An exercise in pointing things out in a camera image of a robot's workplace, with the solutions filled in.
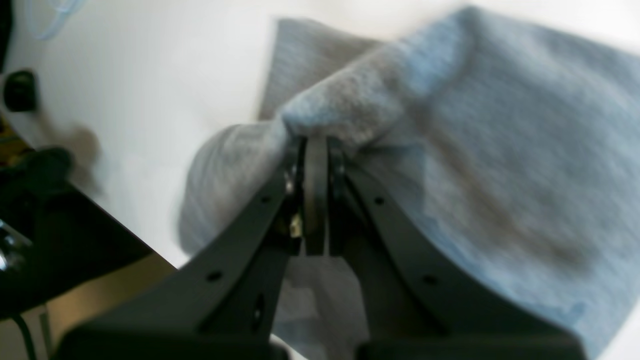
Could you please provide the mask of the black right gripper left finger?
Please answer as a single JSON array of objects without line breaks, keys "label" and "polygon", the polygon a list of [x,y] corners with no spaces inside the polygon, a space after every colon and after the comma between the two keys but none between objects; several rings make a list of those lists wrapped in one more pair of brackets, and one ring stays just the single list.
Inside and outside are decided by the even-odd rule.
[{"label": "black right gripper left finger", "polygon": [[302,240],[325,245],[326,137],[300,137],[233,221],[153,289],[66,334],[57,360],[288,360],[270,342]]}]

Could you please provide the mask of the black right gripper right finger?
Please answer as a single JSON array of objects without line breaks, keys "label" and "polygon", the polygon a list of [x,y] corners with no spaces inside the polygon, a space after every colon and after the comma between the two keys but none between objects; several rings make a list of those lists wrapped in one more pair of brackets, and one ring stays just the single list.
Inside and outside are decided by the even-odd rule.
[{"label": "black right gripper right finger", "polygon": [[357,360],[584,360],[574,333],[514,304],[423,235],[386,189],[327,141],[329,252],[354,269],[370,340]]}]

